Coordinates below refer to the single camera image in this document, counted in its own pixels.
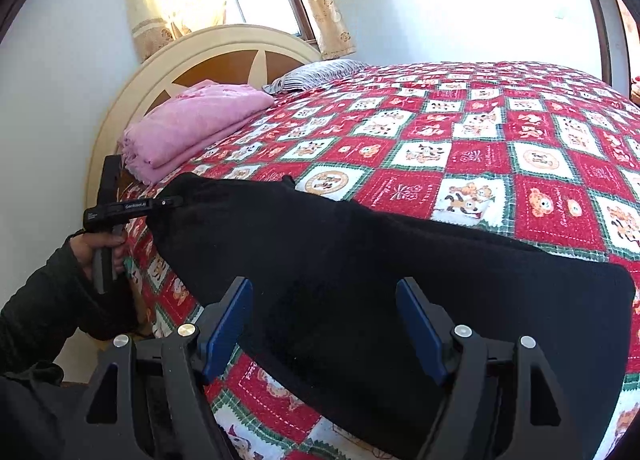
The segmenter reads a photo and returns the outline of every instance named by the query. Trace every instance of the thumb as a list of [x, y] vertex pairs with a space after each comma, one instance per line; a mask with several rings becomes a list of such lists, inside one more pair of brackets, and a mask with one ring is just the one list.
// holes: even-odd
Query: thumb
[[111, 233], [84, 233], [84, 242], [90, 249], [101, 249], [102, 247], [118, 247], [125, 242], [123, 236]]

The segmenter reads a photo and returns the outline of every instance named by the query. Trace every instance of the metal bolt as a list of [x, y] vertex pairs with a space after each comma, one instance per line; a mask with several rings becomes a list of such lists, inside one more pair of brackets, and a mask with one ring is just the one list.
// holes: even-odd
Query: metal bolt
[[113, 346], [116, 348], [122, 348], [129, 342], [129, 336], [125, 334], [116, 335], [113, 338]]
[[458, 336], [458, 337], [471, 337], [471, 335], [473, 334], [473, 331], [471, 328], [469, 328], [467, 325], [458, 325], [455, 328], [453, 328], [454, 333]]
[[196, 331], [196, 327], [191, 323], [187, 323], [186, 325], [180, 325], [178, 327], [178, 334], [182, 337], [189, 337], [189, 335], [193, 335]]
[[536, 340], [533, 337], [529, 337], [528, 335], [523, 335], [520, 338], [520, 344], [525, 348], [529, 348], [530, 350], [531, 348], [536, 347]]

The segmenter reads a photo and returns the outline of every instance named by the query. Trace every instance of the bed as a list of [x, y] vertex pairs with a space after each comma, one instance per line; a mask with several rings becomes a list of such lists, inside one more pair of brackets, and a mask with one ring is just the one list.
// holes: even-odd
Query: bed
[[[94, 147], [86, 204], [102, 160], [130, 122], [210, 78], [259, 88], [318, 61], [277, 30], [223, 26], [162, 49], [123, 89]], [[540, 62], [428, 62], [372, 67], [271, 109], [156, 186], [124, 173], [123, 199], [155, 196], [178, 173], [272, 181], [382, 211], [515, 237], [547, 252], [619, 263], [640, 285], [640, 110], [591, 75]], [[156, 252], [145, 220], [127, 227], [134, 294], [156, 336], [202, 312]], [[640, 296], [627, 374], [596, 458], [640, 408]], [[334, 426], [236, 350], [207, 390], [244, 460], [391, 458]]]

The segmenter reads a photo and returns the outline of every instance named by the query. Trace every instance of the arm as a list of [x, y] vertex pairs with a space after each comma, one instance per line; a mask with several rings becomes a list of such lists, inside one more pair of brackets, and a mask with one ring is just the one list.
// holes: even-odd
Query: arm
[[0, 312], [0, 375], [53, 361], [78, 327], [100, 339], [135, 328], [128, 285], [99, 296], [91, 283], [94, 250], [118, 247], [114, 264], [122, 271], [123, 242], [111, 234], [81, 234], [31, 275]]

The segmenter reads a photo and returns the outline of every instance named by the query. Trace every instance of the headboard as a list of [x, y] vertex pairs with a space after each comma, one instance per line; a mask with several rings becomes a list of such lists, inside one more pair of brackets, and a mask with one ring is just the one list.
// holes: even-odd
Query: headboard
[[116, 153], [124, 129], [171, 96], [205, 78], [260, 89], [319, 60], [303, 40], [255, 25], [214, 26], [165, 46], [140, 66], [107, 111], [89, 163], [86, 207], [95, 205], [104, 157]]

